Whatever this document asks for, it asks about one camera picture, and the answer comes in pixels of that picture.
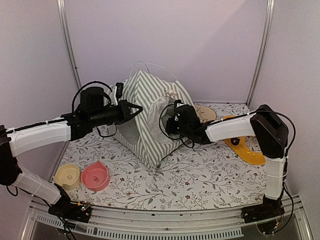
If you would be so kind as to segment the green striped pet tent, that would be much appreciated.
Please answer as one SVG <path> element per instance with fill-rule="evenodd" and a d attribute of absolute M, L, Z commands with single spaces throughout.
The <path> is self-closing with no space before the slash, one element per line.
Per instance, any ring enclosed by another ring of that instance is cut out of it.
<path fill-rule="evenodd" d="M 174 117 L 176 100 L 193 105 L 188 91 L 175 75 L 160 79 L 143 70 L 149 64 L 138 61 L 130 65 L 129 77 L 123 82 L 122 99 L 143 108 L 133 119 L 115 127 L 115 139 L 131 150 L 151 171 L 182 145 L 179 134 L 165 132 L 167 121 Z"/>

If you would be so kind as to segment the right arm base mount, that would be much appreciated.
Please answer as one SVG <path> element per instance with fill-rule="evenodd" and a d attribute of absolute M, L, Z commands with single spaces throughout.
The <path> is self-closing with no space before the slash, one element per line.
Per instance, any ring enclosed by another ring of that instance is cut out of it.
<path fill-rule="evenodd" d="M 247 223 L 258 222 L 270 218 L 281 216 L 285 213 L 282 205 L 275 207 L 270 204 L 258 204 L 253 206 L 243 207 L 240 217 Z"/>

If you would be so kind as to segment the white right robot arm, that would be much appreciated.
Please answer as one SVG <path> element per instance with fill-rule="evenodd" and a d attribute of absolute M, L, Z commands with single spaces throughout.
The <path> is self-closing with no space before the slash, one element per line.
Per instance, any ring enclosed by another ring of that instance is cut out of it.
<path fill-rule="evenodd" d="M 195 107 L 181 100 L 169 105 L 172 114 L 159 121 L 161 132 L 171 140 L 188 139 L 193 144 L 208 145 L 224 141 L 244 161 L 265 165 L 265 202 L 259 206 L 262 218 L 269 218 L 278 210 L 285 190 L 288 170 L 289 128 L 285 115 L 263 104 L 258 109 L 235 116 L 202 122 Z"/>

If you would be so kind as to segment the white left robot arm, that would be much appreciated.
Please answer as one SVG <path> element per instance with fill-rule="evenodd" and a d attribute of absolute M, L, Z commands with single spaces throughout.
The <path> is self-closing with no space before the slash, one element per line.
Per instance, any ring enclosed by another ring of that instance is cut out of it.
<path fill-rule="evenodd" d="M 53 158 L 45 153 L 51 146 L 80 140 L 100 126 L 124 124 L 143 111 L 143 107 L 122 99 L 122 88 L 111 93 L 98 86 L 78 91 L 79 104 L 71 104 L 71 112 L 60 117 L 21 127 L 0 126 L 0 184 L 13 186 L 46 201 L 63 216 L 74 213 L 74 205 L 65 190 L 34 173 L 29 164 L 19 164 L 20 156 Z"/>

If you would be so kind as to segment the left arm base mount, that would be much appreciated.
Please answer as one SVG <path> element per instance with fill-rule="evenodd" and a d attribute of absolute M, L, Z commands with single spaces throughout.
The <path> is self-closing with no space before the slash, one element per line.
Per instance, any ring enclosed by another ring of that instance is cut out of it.
<path fill-rule="evenodd" d="M 55 204 L 50 204 L 48 213 L 61 219 L 88 223 L 92 208 L 87 202 L 72 202 L 69 195 L 62 195 Z"/>

